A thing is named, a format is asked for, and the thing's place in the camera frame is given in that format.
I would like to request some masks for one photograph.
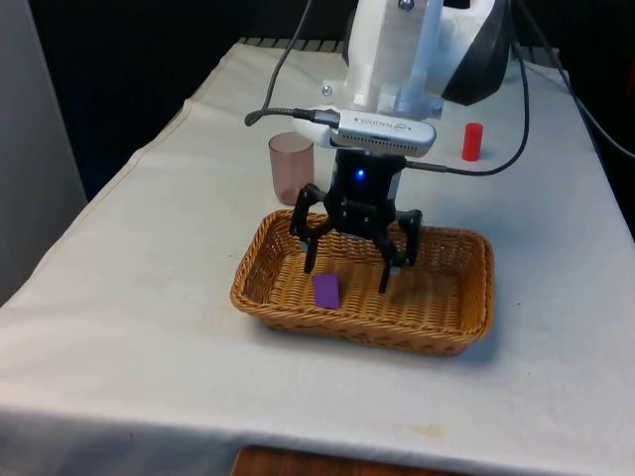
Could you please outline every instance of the woven basket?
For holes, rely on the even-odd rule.
[[[419,260],[377,290],[384,262],[368,241],[331,232],[319,242],[314,274],[337,274],[341,309],[314,303],[305,253],[289,233],[291,211],[266,217],[242,260],[231,301],[267,325],[384,348],[456,355],[485,336],[494,315],[494,256],[489,242],[471,231],[423,228]],[[325,215],[312,214],[311,227]],[[390,234],[399,247],[399,228]]]

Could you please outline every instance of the translucent cup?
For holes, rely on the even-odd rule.
[[[315,180],[314,143],[295,132],[269,141],[274,191],[285,205],[294,206],[298,193]]]

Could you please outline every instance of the purple cube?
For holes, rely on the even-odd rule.
[[[315,275],[314,296],[316,306],[324,309],[339,309],[339,279],[337,275]]]

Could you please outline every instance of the white tablecloth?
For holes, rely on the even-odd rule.
[[[532,68],[527,153],[495,178],[406,172],[401,209],[477,230],[497,261],[492,334],[440,359],[277,333],[229,301],[279,204],[242,125],[279,51],[235,47],[0,311],[0,472],[225,474],[247,444],[477,474],[633,474],[635,247],[572,100]],[[295,52],[276,104],[320,103],[335,55]],[[522,133],[518,78],[448,104],[428,160],[479,167]],[[333,153],[317,150],[328,186]]]

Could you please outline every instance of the red cap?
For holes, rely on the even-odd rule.
[[[480,147],[483,142],[483,125],[467,124],[465,127],[465,143],[463,145],[463,160],[476,162],[480,159]]]

